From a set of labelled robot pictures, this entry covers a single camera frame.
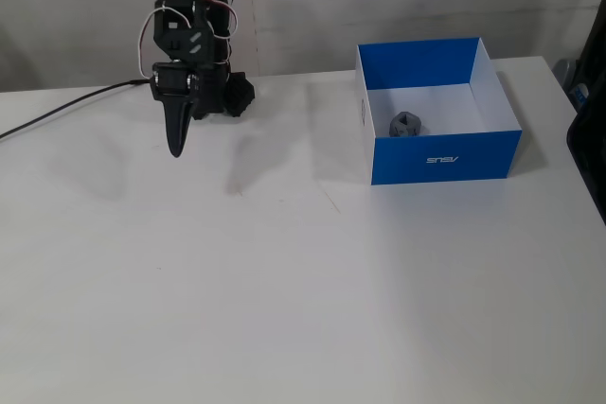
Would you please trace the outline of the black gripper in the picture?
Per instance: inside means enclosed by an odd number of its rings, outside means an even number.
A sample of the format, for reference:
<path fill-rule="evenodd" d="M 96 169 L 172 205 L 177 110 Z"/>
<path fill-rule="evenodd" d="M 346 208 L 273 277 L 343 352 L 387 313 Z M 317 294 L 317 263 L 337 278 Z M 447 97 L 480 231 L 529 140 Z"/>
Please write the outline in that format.
<path fill-rule="evenodd" d="M 201 72 L 183 62 L 157 62 L 152 66 L 150 85 L 153 98 L 163 104 L 169 151 L 178 158 L 200 98 Z M 179 100 L 186 103 L 183 112 Z"/>

